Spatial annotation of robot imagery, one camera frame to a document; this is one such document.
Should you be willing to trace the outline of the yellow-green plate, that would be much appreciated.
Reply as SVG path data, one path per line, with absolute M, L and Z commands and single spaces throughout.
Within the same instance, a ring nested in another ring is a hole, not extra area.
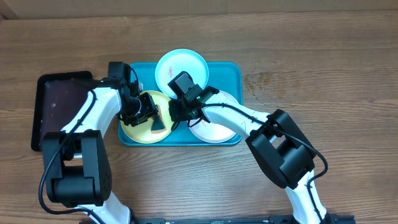
M 152 131 L 152 125 L 154 123 L 153 118 L 149 118 L 143 124 L 132 127 L 131 125 L 126 126 L 122 121 L 120 122 L 123 132 L 127 135 L 128 140 L 133 140 L 138 143 L 152 144 L 165 139 L 170 133 L 174 122 L 171 120 L 169 113 L 169 101 L 170 98 L 159 91 L 147 90 L 143 93 L 148 93 L 152 97 L 154 103 L 160 107 L 160 119 L 163 122 L 165 128 Z

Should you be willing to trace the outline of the green and pink sponge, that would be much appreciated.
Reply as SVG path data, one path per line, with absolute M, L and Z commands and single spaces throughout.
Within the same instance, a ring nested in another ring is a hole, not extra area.
M 158 134 L 166 130 L 165 124 L 162 120 L 162 113 L 159 105 L 156 105 L 157 114 L 153 117 L 153 123 L 150 129 L 152 134 Z

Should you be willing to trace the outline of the white plate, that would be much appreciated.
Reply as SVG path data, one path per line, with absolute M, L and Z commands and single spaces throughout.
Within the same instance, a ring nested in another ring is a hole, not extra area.
M 222 143 L 233 138 L 236 133 L 215 123 L 208 123 L 204 119 L 194 119 L 187 122 L 190 131 L 202 141 L 208 143 Z

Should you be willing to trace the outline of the light blue plate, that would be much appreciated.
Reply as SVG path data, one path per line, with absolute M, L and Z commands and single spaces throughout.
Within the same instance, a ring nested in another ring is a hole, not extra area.
M 209 80 L 209 69 L 205 59 L 195 51 L 176 49 L 166 53 L 155 68 L 155 81 L 160 91 L 170 98 L 176 99 L 176 94 L 168 83 L 179 73 L 187 72 L 194 84 L 206 87 Z

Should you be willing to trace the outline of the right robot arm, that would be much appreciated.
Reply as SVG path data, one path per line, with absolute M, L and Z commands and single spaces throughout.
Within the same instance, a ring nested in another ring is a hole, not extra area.
M 179 73 L 168 86 L 176 94 L 169 103 L 174 121 L 204 120 L 222 125 L 245 140 L 262 172 L 284 189 L 298 223 L 325 223 L 315 179 L 327 172 L 314 172 L 314 158 L 324 157 L 316 150 L 288 113 L 265 113 L 235 103 L 218 89 L 201 88 L 187 72 Z

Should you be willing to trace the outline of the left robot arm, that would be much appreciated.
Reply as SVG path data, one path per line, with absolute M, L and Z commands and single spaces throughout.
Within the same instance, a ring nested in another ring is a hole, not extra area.
M 51 74 L 43 85 L 39 148 L 43 155 L 38 200 L 62 214 L 82 212 L 94 223 L 136 223 L 132 210 L 112 191 L 104 135 L 114 118 L 137 126 L 157 115 L 153 99 L 142 90 L 136 72 L 124 62 L 110 62 L 106 77 L 88 71 Z

